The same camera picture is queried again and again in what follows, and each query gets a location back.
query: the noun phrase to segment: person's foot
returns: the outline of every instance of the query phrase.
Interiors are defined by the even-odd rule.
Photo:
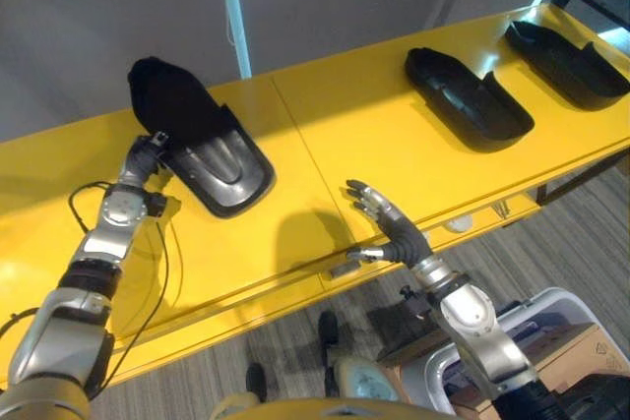
[[[322,349],[322,363],[324,368],[328,368],[328,348],[339,344],[339,323],[335,312],[332,310],[322,312],[317,322],[317,332]]]
[[[251,363],[245,374],[245,388],[253,392],[261,402],[267,400],[267,378],[265,370],[259,363]]]

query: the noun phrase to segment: black shoe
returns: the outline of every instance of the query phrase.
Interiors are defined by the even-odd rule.
[[[335,368],[326,368],[324,372],[324,396],[339,397],[339,386],[335,381]]]
[[[265,370],[258,363],[252,363],[247,368],[245,375],[245,388],[248,392],[253,392],[261,402],[267,400],[267,378]]]
[[[332,310],[322,312],[317,322],[317,332],[322,349],[322,363],[324,368],[328,368],[328,348],[339,344],[339,323],[335,312]]]

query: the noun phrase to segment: wall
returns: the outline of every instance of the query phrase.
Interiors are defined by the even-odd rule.
[[[0,141],[130,106],[156,55],[206,84],[238,78],[223,0],[0,0]]]
[[[241,0],[254,74],[531,2]],[[128,107],[126,73],[147,55],[208,85],[238,78],[223,0],[0,0],[0,12],[0,141]]]

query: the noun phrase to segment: white bin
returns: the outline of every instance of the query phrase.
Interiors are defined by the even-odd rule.
[[[543,290],[498,318],[505,331],[526,321],[534,321],[543,326],[549,325],[547,321],[549,319],[553,319],[553,325],[595,323],[608,335],[595,314],[577,295],[559,287]],[[459,360],[460,355],[455,344],[451,343],[404,365],[401,377],[411,401],[422,407],[454,415],[455,410],[444,391],[443,375],[449,366]]]

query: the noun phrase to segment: cardboard box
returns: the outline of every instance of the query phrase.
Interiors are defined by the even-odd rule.
[[[630,377],[630,365],[595,324],[563,326],[524,349],[549,390],[563,393],[587,375]],[[450,397],[455,412],[471,420],[499,420],[488,399],[473,386]]]

